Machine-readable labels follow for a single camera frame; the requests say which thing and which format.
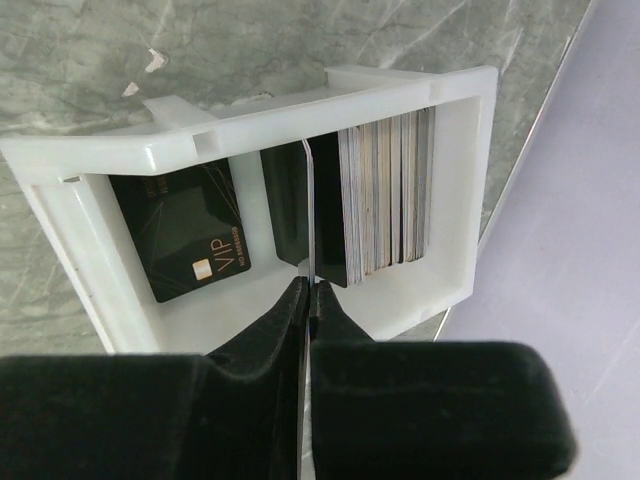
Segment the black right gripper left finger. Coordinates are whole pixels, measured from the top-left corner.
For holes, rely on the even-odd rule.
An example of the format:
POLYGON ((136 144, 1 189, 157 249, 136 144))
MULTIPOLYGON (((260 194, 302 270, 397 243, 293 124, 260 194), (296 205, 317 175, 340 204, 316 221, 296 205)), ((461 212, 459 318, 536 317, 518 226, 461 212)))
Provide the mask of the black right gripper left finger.
POLYGON ((296 479, 309 285, 209 354, 9 356, 5 479, 296 479))

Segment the black credit card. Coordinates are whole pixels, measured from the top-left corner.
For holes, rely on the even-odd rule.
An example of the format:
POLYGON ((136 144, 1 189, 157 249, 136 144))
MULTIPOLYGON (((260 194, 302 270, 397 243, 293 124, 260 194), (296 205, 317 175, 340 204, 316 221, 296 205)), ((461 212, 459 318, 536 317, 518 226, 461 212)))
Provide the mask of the black credit card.
MULTIPOLYGON (((314 161, 315 271, 320 280, 344 287, 347 285, 343 200, 341 187, 339 135, 329 133, 313 137, 309 146, 314 161)), ((321 389, 309 386, 309 431, 315 477, 349 479, 347 464, 339 457, 340 443, 325 427, 332 418, 324 415, 320 403, 321 389)))

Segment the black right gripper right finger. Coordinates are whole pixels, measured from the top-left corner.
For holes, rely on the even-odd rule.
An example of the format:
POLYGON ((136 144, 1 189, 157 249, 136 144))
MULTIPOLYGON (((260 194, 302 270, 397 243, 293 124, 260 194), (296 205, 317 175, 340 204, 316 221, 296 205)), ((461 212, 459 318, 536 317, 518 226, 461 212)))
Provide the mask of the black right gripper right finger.
POLYGON ((578 451, 553 374, 511 342, 376 341, 331 285, 310 303, 319 479, 553 479, 578 451))

